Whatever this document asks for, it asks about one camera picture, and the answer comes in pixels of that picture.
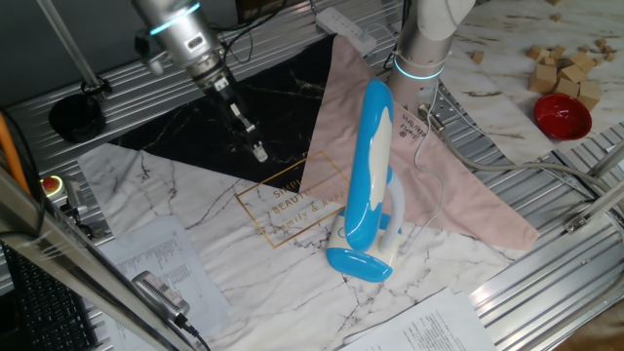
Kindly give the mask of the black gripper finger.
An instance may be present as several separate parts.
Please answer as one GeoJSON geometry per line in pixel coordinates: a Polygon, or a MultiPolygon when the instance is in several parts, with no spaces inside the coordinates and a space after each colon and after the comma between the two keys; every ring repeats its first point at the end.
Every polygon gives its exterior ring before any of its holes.
{"type": "Polygon", "coordinates": [[[258,129],[245,116],[241,117],[241,121],[244,126],[244,137],[253,156],[257,161],[267,161],[268,154],[263,147],[258,129]]]}
{"type": "Polygon", "coordinates": [[[262,161],[262,141],[257,127],[251,123],[237,121],[235,132],[242,138],[245,147],[253,154],[258,162],[262,161]]]}

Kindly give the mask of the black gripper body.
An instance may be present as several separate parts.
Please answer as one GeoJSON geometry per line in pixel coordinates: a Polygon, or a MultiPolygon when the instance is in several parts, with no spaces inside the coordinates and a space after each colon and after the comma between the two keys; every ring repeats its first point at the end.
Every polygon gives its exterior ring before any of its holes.
{"type": "Polygon", "coordinates": [[[235,90],[235,79],[230,73],[216,73],[208,79],[206,95],[218,107],[225,122],[232,128],[247,128],[249,120],[235,90]]]}

